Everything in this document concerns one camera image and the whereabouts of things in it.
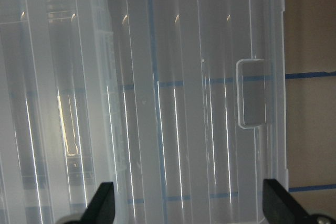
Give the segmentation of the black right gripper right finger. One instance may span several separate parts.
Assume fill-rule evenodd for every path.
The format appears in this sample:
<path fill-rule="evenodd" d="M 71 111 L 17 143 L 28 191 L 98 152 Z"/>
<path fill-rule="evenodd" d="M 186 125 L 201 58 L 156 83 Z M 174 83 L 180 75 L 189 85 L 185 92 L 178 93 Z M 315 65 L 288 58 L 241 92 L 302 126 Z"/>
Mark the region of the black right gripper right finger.
<path fill-rule="evenodd" d="M 310 215 L 276 179 L 264 179 L 263 213 L 268 223 L 321 223 L 321 215 Z"/>

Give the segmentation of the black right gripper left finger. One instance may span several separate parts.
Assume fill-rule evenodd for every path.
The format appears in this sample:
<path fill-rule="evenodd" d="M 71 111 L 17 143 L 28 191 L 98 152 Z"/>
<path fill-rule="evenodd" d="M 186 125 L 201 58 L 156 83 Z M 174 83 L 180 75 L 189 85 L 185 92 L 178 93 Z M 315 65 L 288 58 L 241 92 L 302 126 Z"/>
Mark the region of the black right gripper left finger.
<path fill-rule="evenodd" d="M 114 184 L 103 182 L 83 213 L 81 223 L 113 223 L 115 216 Z"/>

